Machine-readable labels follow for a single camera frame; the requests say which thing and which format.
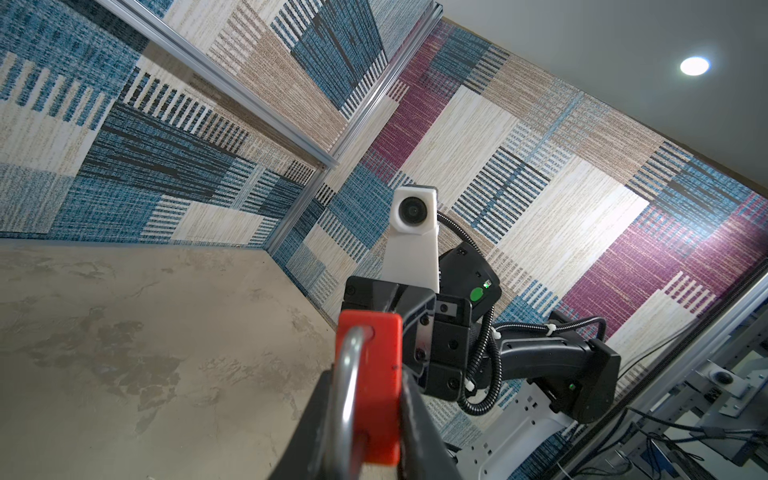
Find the round light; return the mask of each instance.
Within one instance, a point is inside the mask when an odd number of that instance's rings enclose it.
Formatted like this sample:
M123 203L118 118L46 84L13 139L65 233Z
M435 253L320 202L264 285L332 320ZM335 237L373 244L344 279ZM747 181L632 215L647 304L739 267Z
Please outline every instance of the round light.
M710 69L710 62L706 58L691 57L683 60L680 70L686 75L701 75Z

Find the white camera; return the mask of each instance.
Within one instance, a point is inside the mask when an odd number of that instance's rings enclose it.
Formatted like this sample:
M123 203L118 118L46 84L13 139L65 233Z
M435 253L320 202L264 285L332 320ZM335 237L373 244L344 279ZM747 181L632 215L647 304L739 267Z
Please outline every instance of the white camera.
M382 280L439 293L437 189L408 185L395 190Z

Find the black camera lens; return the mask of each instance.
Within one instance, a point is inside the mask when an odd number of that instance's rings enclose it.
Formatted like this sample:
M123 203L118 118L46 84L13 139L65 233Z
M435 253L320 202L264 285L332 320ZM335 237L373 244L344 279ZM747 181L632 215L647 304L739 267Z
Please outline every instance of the black camera lens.
M427 206L421 198L408 197L400 204L400 218L408 225L418 225L427 218Z

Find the gray ceiling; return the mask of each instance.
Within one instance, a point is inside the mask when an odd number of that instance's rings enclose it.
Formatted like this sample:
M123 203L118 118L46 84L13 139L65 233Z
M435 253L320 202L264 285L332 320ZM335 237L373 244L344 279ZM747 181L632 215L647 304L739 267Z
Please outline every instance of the gray ceiling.
M439 0L445 17L768 187L768 0ZM689 77L680 62L708 58Z

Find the green dot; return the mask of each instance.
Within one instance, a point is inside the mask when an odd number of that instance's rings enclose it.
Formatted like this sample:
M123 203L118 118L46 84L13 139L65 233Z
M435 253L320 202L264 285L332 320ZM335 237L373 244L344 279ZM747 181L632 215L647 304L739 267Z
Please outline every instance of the green dot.
M473 302L477 302L482 298L482 288L477 287L469 294L469 299Z

